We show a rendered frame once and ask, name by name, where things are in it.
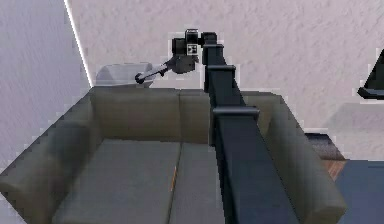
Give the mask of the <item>black television set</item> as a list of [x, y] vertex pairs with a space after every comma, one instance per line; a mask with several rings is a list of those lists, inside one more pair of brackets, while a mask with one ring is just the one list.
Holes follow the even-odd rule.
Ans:
[[384, 100], [384, 49], [373, 66], [365, 84], [357, 91], [364, 99]]

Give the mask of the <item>grey-green sofa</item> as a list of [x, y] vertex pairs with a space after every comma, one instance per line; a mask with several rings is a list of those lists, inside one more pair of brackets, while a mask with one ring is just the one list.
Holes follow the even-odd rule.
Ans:
[[[247, 91], [299, 224], [345, 201], [284, 100]], [[26, 224], [225, 224], [210, 100], [200, 90], [96, 87], [3, 172]]]

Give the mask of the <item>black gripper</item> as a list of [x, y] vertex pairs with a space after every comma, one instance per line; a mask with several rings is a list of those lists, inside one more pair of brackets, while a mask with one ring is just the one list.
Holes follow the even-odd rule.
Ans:
[[174, 38], [172, 40], [172, 57], [166, 62], [166, 65], [153, 67], [149, 71], [139, 72], [135, 75], [135, 81], [143, 84], [150, 77], [157, 74], [161, 76], [165, 72], [172, 70], [176, 74], [184, 74], [195, 70], [198, 59], [198, 45], [188, 43], [185, 38]]

